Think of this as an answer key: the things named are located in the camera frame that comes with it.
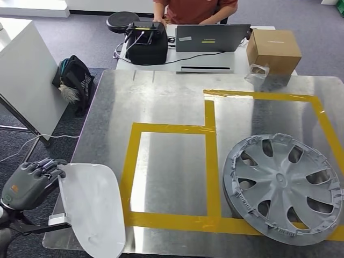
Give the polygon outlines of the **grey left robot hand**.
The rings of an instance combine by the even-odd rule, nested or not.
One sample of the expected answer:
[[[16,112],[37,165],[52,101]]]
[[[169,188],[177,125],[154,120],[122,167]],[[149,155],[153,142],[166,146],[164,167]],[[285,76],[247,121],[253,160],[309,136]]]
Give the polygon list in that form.
[[[50,158],[24,162],[5,184],[1,203],[17,211],[37,208],[59,186],[60,177],[66,177],[58,166],[67,164],[66,160]]]

